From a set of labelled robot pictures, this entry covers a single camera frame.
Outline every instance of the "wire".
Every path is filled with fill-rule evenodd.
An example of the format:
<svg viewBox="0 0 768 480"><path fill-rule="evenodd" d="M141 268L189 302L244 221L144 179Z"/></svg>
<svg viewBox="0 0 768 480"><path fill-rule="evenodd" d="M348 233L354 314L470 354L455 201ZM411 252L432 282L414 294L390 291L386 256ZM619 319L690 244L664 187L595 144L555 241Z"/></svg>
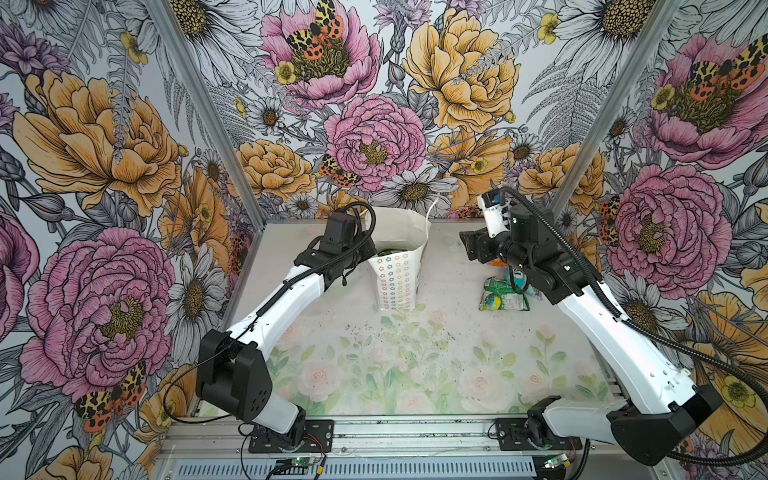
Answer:
<svg viewBox="0 0 768 480"><path fill-rule="evenodd" d="M574 475L568 480L577 480L581 477L581 474L584 473L584 468L587 466L590 444L591 442L589 439L584 440L584 452L581 454L581 460L579 460L578 467L576 467L576 472L574 472Z"/></svg>
<svg viewBox="0 0 768 480"><path fill-rule="evenodd" d="M346 259L347 257L350 257L351 255L353 255L353 254L357 253L357 250L359 250L359 249L360 249L360 247L362 247L362 246L365 244L365 242L366 242L366 241L368 241L368 239L369 239L369 238L371 237L371 235L373 234L373 229L376 227L376 214L374 213L374 211L373 211L373 208L372 208L372 207L371 207L369 204L367 204L366 202L361 202L361 201L355 201L355 202L351 202L351 203L347 204L347 205L346 205L346 207L344 207L344 208L345 208L345 209L348 209L348 208L350 208L350 207L356 207L356 206L365 207L365 209L368 211L368 213L369 213L369 214L370 214L370 216L371 216L371 226L370 226L370 228L369 228L368 230L366 230L366 232L365 232L365 233L362 235L362 237L361 237L360 239L358 239L358 240L357 240L355 243L353 243L353 244L352 244L352 245L349 247L349 249L348 249L347 251L344 251L344 252L340 253L339 255L336 255L334 258L332 258L332 259L329 259L329 260L327 260L327 261L325 261L325 262L321 263L321 264L320 264L320 265L318 265L318 266L314 266L314 267L312 267L312 268L310 268L310 269L308 269L308 270L305 270L305 271L303 271L302 273L299 273L298 275L296 275L296 276L293 276L293 277L291 277L291 278L290 278L290 279L288 279L288 280L284 280L284 281L283 281L283 286L282 286L282 287L280 287L280 289L279 289L279 290L277 290L277 291L276 291L276 292L275 292L275 293L274 293L274 294L273 294L273 295L272 295L272 296L271 296L271 297L270 297L270 298L269 298L269 299L268 299L268 300L267 300L267 301L264 303L264 305L262 305L262 306L261 306L261 308L259 308L259 309L256 311L256 315L255 315L255 317L253 318L253 321L251 321L251 323L248 325L248 327L246 327L246 328L243 330L243 332L242 332L240 335L238 335L238 336L237 336L235 339L233 339L231 342L229 342L229 343L228 343L228 344L227 344L227 345L226 345L224 348L222 348L222 349L221 349L221 350L219 350L218 352L214 353L212 356L208 357L207 359L203 360L202 362L198 362L198 363L195 363L195 364L194 364L194 365L193 365L193 366L192 366L192 367L191 367L189 370L187 370L186 372L184 372L184 373L182 373L181 375L179 375L178 377L176 377L176 378L175 378L175 379L174 379L174 380L173 380L173 381L170 383L170 388L172 388L172 387L176 386L179 380L181 380L182 378L184 378L184 377L185 377L185 376L186 376L188 373L190 373L190 372L192 372L192 371L196 370L196 369L197 369L197 368L198 368L200 365L203 365L203 364L204 364L204 363L206 363L206 362L210 362L211 360L215 359L216 357L218 357L218 356L219 356L219 355L221 355L222 353L224 353L224 352L228 351L228 350L229 350L229 348L230 348L232 345L234 345L234 344L235 344L235 342L236 342L237 340L239 340L239 339L240 339L240 337L242 337L243 335L245 335L245 333L246 333L246 332L250 331L250 330L253 328L253 326L256 324L257 320L258 320L258 319L259 319L261 316L264 316L264 314L265 314L267 311L269 311L269 309L270 309L270 308L272 308L272 307L274 306L274 304L275 304L275 303L277 303L277 301L280 299L280 297L282 297L283 295L285 295L285 292L287 292L288 290L290 290L290 289L293 287L293 285L296 285L298 282L300 282L301 280L304 280L304 279L305 279L305 278L307 278L308 276L312 276L312 275L314 275L315 273L319 273L319 272L322 272L323 270L325 270L325 269L326 269L326 268L328 268L329 266L333 265L334 263L338 263L338 262L340 262L340 261L342 261L342 260ZM179 422L179 423L186 423L186 424L191 424L191 425L194 425L194 424L198 424L198 423L208 423L208 422L215 422L216 420L226 419L226 418L229 418L229 417L231 417L231 416L232 416L232 415L222 415L222 416L214 417L214 418L212 418L212 419L206 419L206 420L202 420L202 421L198 421L198 422L193 422L193 421L190 421L190 420L183 420L183 419L180 419L180 418L176 417L176 416L175 416L175 415L174 415L174 414L173 414L173 413L172 413L172 412L171 412L171 411L168 409L168 405L167 405L167 399L168 399L168 393L170 392L170 388L168 388L168 389L165 391L165 394L163 395L163 410L165 411L166 415L168 415L168 417L169 417L169 418L171 418L171 419L175 420L176 422Z"/></svg>
<svg viewBox="0 0 768 480"><path fill-rule="evenodd" d="M317 438L315 438L314 435L312 435L311 433L307 433L304 438L312 440L313 442L315 442L317 444L317 446L320 447L320 453L323 454L323 459L320 460L320 466L317 467L317 472L315 473L315 480L317 480L318 478L320 478L320 474L323 473L323 469L326 467L326 460L328 459L328 455L326 454L326 450L323 447L323 444L318 442Z"/></svg>
<svg viewBox="0 0 768 480"><path fill-rule="evenodd" d="M534 204L528 198L526 198L525 195L521 194L516 190L512 190L509 187L501 188L500 200L502 203L504 203L505 201L505 196L506 196L505 194L512 195L518 202L520 202L520 204L522 204L525 208L527 208L534 215L534 217L536 217L536 219L541 222L541 224L543 224L545 227L549 229L552 235L554 235L554 238L565 249L568 255L571 256L571 258L576 263L576 266L578 266L579 270L581 270L581 272L584 274L584 278L592 287L594 294L597 296L598 300L600 300L600 302L603 304L606 310L608 310L608 312L610 312L611 315L615 316L616 318L621 317L621 311L608 299L608 297L605 295L605 292L600 288L600 284L592 274L591 270L589 270L589 268L587 267L584 258L576 251L573 245L571 245L570 242L568 242L565 239L565 237L563 237L562 234L556 228L554 228L554 226L547 220L547 218L544 216L541 210L538 209L536 204ZM738 369L735 366L732 366L712 356L699 352L698 350L694 350L686 346L680 345L679 343L671 339L667 339L662 336L658 336L655 333L649 332L643 327L641 327L640 325L638 325L637 323L635 323L634 320L631 318L629 320L624 321L624 323L630 328L632 328L633 330L635 330L636 332L640 333L643 336L646 336L648 339L653 340L656 343L660 343L662 345L668 346L672 350L685 353L686 355L692 358L699 359L702 362L709 363L710 365L723 370L724 372L730 373L731 375L735 376L736 378L744 382L746 385L748 385L755 392L755 394L760 398L760 400L762 400L765 405L768 405L768 392L763 388L763 386L760 384L759 381L757 381L752 376L745 373L742 369ZM695 457L692 455L685 455L678 452L671 452L667 454L667 457L672 458L673 460L677 460L679 462L696 463L698 465L713 466L713 467L733 467L736 465L742 465L744 463L754 462L755 460L759 459L766 453L768 453L768 433L764 432L763 438L754 447L752 447L750 450L747 450L744 453L740 453L739 455L734 455L732 457L726 457L726 458Z"/></svg>
<svg viewBox="0 0 768 480"><path fill-rule="evenodd" d="M240 425L237 426L237 431L240 431ZM253 435L253 430L248 435L244 435L243 444L240 446L240 466L243 467L243 475L245 475L245 478L248 478L248 480L253 480L250 475L248 475L248 471L245 469L245 462L243 461L243 450L245 450L245 442L248 440L248 437Z"/></svg>

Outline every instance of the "table surface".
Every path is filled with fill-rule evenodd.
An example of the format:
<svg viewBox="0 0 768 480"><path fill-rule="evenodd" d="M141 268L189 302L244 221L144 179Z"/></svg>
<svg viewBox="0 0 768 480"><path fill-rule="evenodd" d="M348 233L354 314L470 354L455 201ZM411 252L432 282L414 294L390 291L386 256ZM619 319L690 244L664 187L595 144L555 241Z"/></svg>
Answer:
<svg viewBox="0 0 768 480"><path fill-rule="evenodd" d="M528 312L482 312L483 283L504 269L467 260L458 232L482 222L433 223L417 307L380 310L374 273L359 265L308 306L267 362L274 388L308 415L525 412L556 394L610 397L584 334L546 299ZM324 223L266 227L237 305L244 318L285 278ZM220 415L201 403L198 415Z"/></svg>

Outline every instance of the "flower bud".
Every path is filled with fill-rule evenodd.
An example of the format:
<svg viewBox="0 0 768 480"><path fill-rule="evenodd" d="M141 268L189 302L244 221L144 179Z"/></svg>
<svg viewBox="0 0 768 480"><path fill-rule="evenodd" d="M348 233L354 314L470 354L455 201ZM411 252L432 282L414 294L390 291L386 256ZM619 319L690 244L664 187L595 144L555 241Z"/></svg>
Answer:
<svg viewBox="0 0 768 480"><path fill-rule="evenodd" d="M397 85L398 87L402 88L402 79L406 77L406 71L402 69L402 67L395 62L391 61L389 63L389 83L393 85Z"/></svg>
<svg viewBox="0 0 768 480"><path fill-rule="evenodd" d="M744 194L754 195L757 189L768 187L768 154L760 157L744 172Z"/></svg>
<svg viewBox="0 0 768 480"><path fill-rule="evenodd" d="M120 203L118 203L118 215L120 215L123 220L132 222L138 217L138 214L138 204L130 198L122 197Z"/></svg>
<svg viewBox="0 0 768 480"><path fill-rule="evenodd" d="M27 104L27 113L45 115L45 105L43 105L37 98L35 98L29 90L24 90L24 103Z"/></svg>
<svg viewBox="0 0 768 480"><path fill-rule="evenodd" d="M56 194L36 194L20 198L35 215L46 222L55 223L62 220L74 219L74 212L64 203L64 199Z"/></svg>
<svg viewBox="0 0 768 480"><path fill-rule="evenodd" d="M768 247L755 241L743 243L736 250L736 258L744 268L761 269L768 263Z"/></svg>
<svg viewBox="0 0 768 480"><path fill-rule="evenodd" d="M24 167L13 155L0 148L0 180L18 182L24 180Z"/></svg>

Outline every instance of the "metal bracket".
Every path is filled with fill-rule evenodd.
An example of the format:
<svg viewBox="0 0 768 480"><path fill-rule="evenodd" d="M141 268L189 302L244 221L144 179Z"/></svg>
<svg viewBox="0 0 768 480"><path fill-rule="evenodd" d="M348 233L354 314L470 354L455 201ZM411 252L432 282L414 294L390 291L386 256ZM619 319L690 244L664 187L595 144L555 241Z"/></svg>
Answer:
<svg viewBox="0 0 768 480"><path fill-rule="evenodd" d="M528 440L528 429L525 428L525 423L527 421L528 419L521 418L496 419L494 421L494 425L496 425L498 447L502 452L545 450L541 447L537 447ZM578 437L555 437L554 441L551 443L551 449L566 451L580 450L581 439Z"/></svg>
<svg viewBox="0 0 768 480"><path fill-rule="evenodd" d="M331 452L333 448L333 420L307 420L304 425L304 435L310 434L318 442L322 442L322 451ZM255 429L248 445L249 453L321 453L320 445L304 439L299 448L287 451L280 446L274 432L267 429Z"/></svg>

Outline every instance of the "pink peony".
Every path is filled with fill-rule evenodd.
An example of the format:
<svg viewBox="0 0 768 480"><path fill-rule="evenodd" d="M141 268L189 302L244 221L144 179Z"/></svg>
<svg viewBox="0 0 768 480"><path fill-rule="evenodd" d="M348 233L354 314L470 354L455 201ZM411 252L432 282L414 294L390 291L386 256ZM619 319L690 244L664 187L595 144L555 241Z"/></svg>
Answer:
<svg viewBox="0 0 768 480"><path fill-rule="evenodd" d="M342 41L344 50L349 54L349 66L343 76L326 74L309 81L299 78L286 84L286 89L301 107L316 110L328 104L346 103L355 95L370 91L376 84L381 57L379 39L376 34L368 36L368 30L361 26L354 8L347 13L338 0L334 1L334 5L344 25ZM297 10L294 16L288 16L281 10L280 16L265 16L261 22L264 42L261 48L267 53L263 57L264 67L273 70L281 61L293 62L293 49L286 37L295 31L308 30L314 21L314 5L306 14Z"/></svg>
<svg viewBox="0 0 768 480"><path fill-rule="evenodd" d="M360 190L381 190L381 183L404 170L418 170L426 140L422 121L410 108L379 95L357 97L341 115L326 122L328 155L362 178Z"/></svg>
<svg viewBox="0 0 768 480"><path fill-rule="evenodd" d="M699 61L722 65L747 46L730 44L730 39L718 45L714 36L706 40L694 35L683 45L668 63L668 71L656 77L654 109L647 123L634 129L639 144L676 161L697 162L714 170L741 157L768 134L768 74L742 91L728 87L705 101L690 96L691 65Z"/></svg>
<svg viewBox="0 0 768 480"><path fill-rule="evenodd" d="M0 212L0 341L24 304L24 284L38 269L38 246L19 222Z"/></svg>
<svg viewBox="0 0 768 480"><path fill-rule="evenodd" d="M732 235L714 179L692 165L643 167L619 197L615 226L619 244L608 248L614 272L629 270L672 300L707 284Z"/></svg>
<svg viewBox="0 0 768 480"><path fill-rule="evenodd" d="M174 277L163 250L127 228L61 249L29 289L36 336L24 345L22 378L76 400L111 391L140 362L156 372L170 351L163 330Z"/></svg>

